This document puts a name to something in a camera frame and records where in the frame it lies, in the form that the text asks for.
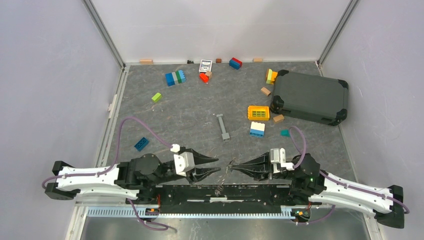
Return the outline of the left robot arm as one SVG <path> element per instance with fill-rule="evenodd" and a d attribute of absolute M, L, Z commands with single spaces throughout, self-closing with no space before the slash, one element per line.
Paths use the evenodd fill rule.
<path fill-rule="evenodd" d="M 56 161 L 53 177 L 43 182 L 43 188 L 53 200 L 72 200 L 77 196 L 115 197 L 135 204 L 155 204 L 160 196 L 157 186 L 180 179 L 190 184 L 200 182 L 220 171 L 219 167 L 201 166 L 217 161 L 218 158 L 185 147 L 167 162 L 153 153 L 98 168 L 75 168 Z"/>

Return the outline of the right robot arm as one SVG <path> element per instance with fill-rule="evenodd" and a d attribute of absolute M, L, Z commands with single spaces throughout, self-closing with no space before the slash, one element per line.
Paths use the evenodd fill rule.
<path fill-rule="evenodd" d="M 401 186 L 377 188 L 343 179 L 322 170 L 310 153 L 286 160 L 283 149 L 273 148 L 255 159 L 232 165 L 230 169 L 255 181 L 288 180 L 290 183 L 282 193 L 272 194 L 281 205 L 335 205 L 362 212 L 387 227 L 405 227 Z"/>

